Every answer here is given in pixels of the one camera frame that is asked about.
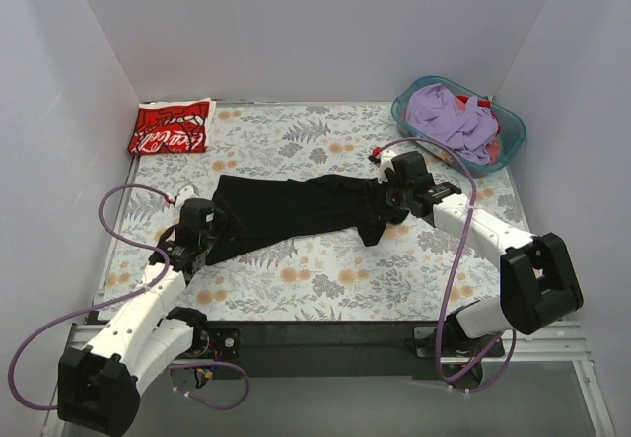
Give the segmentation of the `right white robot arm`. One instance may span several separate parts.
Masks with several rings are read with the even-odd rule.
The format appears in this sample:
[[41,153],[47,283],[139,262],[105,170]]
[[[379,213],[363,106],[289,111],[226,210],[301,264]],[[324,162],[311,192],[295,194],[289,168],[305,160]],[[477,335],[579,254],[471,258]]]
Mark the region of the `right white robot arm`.
[[512,330],[531,335],[584,305],[565,242],[536,236],[475,208],[469,196],[435,183],[418,152],[377,155],[378,186],[388,212],[405,212],[459,238],[499,272],[499,294],[445,315],[430,340],[439,351],[468,355],[482,337]]

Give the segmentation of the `black t-shirt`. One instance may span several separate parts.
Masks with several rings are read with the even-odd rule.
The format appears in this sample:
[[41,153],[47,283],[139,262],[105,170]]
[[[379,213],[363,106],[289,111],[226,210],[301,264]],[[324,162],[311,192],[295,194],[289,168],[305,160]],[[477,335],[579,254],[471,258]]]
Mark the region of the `black t-shirt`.
[[206,257],[208,266],[296,237],[355,228],[366,247],[376,245],[388,224],[408,212],[385,205],[369,181],[325,175],[306,181],[258,180],[221,175],[212,201],[227,225]]

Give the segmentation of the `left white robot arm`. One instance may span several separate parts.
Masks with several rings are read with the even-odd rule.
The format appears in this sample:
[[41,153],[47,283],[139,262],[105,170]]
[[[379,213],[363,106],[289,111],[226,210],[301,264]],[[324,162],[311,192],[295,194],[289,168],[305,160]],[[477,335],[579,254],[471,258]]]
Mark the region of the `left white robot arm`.
[[58,364],[58,417],[108,436],[133,423],[141,397],[180,354],[202,356],[210,344],[204,316],[174,312],[175,299],[206,264],[226,224],[212,201],[186,200],[174,232],[145,266],[138,296],[126,301],[83,348]]

